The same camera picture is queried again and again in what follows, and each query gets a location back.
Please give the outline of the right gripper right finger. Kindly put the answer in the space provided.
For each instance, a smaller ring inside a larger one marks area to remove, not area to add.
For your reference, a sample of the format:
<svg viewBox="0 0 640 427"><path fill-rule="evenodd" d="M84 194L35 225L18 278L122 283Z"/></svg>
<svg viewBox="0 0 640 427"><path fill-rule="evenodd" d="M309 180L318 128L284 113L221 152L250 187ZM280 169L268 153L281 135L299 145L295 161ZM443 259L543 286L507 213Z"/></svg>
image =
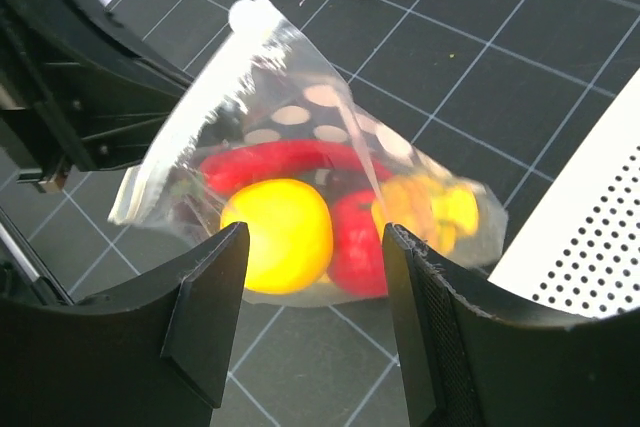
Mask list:
<svg viewBox="0 0 640 427"><path fill-rule="evenodd" d="M399 225L382 241L413 426L635 426L639 314L589 319L519 297Z"/></svg>

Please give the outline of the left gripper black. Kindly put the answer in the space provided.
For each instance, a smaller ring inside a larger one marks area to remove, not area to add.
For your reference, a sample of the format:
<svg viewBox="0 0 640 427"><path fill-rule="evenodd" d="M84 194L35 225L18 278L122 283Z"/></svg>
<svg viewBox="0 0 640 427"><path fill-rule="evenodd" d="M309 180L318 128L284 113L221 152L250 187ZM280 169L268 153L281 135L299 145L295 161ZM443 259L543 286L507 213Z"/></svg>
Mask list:
<svg viewBox="0 0 640 427"><path fill-rule="evenodd" d="M100 0L1 0L1 144L40 192L138 164L190 83Z"/></svg>

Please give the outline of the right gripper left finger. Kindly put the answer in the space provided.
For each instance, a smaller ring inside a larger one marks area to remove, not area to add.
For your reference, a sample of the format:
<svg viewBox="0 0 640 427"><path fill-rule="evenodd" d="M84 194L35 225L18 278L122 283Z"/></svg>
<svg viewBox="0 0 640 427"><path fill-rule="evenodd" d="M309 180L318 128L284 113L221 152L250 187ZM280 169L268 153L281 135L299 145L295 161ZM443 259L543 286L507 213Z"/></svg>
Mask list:
<svg viewBox="0 0 640 427"><path fill-rule="evenodd" d="M248 260L234 223L71 305L1 267L5 426L207 426L226 385Z"/></svg>

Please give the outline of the red apple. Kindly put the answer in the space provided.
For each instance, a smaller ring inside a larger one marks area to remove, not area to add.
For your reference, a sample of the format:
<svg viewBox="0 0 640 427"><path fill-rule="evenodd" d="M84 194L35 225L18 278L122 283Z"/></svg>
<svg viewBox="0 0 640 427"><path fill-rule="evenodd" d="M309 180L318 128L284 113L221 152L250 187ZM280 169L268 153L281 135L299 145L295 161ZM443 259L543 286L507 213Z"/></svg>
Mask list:
<svg viewBox="0 0 640 427"><path fill-rule="evenodd" d="M371 215L372 190L352 192L333 204L334 252L328 275L349 294L361 298L388 294L381 240Z"/></svg>

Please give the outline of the yellow banana bunch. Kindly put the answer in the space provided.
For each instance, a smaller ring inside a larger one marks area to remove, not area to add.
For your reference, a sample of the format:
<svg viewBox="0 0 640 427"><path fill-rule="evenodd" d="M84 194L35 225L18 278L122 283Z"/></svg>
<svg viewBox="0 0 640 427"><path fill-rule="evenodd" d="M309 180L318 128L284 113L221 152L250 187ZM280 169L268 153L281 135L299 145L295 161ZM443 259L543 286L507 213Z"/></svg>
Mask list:
<svg viewBox="0 0 640 427"><path fill-rule="evenodd" d="M379 234L389 222L400 224L441 254L451 253L459 239L474 236L479 228L471 187L446 185L423 173L383 182L371 215Z"/></svg>

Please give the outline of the white perforated plastic basket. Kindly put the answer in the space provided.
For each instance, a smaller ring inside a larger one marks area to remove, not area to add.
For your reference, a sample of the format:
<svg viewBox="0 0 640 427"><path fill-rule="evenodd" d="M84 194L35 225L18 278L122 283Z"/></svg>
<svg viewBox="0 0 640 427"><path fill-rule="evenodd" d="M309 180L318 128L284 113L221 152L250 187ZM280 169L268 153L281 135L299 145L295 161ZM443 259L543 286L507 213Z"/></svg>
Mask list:
<svg viewBox="0 0 640 427"><path fill-rule="evenodd" d="M584 317L638 308L639 130L633 76L524 223L491 283Z"/></svg>

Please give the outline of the red chili pepper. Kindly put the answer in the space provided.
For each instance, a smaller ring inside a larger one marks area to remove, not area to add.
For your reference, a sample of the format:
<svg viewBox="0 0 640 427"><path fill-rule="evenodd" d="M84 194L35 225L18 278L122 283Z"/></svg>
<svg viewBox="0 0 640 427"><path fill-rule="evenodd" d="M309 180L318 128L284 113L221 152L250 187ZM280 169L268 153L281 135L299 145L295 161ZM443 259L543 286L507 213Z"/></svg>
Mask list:
<svg viewBox="0 0 640 427"><path fill-rule="evenodd" d="M264 180L292 177L317 170L363 170L356 151L335 142L295 139L245 146L210 155L199 173L213 191L230 196Z"/></svg>

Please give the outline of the yellow round fruit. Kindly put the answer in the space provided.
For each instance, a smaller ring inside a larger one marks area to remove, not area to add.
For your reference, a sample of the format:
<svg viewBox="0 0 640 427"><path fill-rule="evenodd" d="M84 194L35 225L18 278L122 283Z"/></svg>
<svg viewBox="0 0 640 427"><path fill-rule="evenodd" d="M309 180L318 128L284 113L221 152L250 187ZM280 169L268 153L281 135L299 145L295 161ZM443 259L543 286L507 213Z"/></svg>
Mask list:
<svg viewBox="0 0 640 427"><path fill-rule="evenodd" d="M288 295L326 272L334 251L328 205L311 185L287 178L251 184L235 193L220 226L247 224L250 235L247 290Z"/></svg>

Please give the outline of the polka dot zip bag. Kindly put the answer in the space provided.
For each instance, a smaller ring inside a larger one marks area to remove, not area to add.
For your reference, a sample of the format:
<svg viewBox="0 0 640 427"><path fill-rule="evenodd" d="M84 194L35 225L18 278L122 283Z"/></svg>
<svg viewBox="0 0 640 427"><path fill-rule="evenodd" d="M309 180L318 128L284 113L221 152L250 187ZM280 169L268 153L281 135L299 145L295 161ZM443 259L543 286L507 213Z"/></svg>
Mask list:
<svg viewBox="0 0 640 427"><path fill-rule="evenodd" d="M230 32L129 168L109 219L197 244L248 226L244 296L324 307L384 297L382 239L398 224L459 266L503 251L508 215L359 107L269 0L238 0Z"/></svg>

